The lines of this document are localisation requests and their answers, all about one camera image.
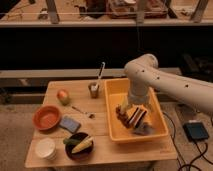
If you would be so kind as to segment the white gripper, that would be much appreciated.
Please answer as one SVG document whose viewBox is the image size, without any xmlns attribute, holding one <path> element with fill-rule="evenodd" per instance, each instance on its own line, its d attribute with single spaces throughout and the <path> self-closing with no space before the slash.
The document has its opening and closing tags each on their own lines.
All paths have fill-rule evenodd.
<svg viewBox="0 0 213 171">
<path fill-rule="evenodd" d="M 120 113 L 124 114 L 134 105 L 147 105 L 149 103 L 149 96 L 135 96 L 130 94 L 121 95 Z"/>
</svg>

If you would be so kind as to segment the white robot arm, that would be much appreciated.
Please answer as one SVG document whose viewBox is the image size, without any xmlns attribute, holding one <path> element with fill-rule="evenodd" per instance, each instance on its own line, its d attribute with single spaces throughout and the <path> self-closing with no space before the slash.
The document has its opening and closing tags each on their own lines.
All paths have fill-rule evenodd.
<svg viewBox="0 0 213 171">
<path fill-rule="evenodd" d="M 147 103 L 148 89 L 152 87 L 200 112 L 213 115 L 213 83 L 160 71 L 158 60 L 152 54 L 129 61 L 124 73 L 130 81 L 127 99 L 131 105 Z"/>
</svg>

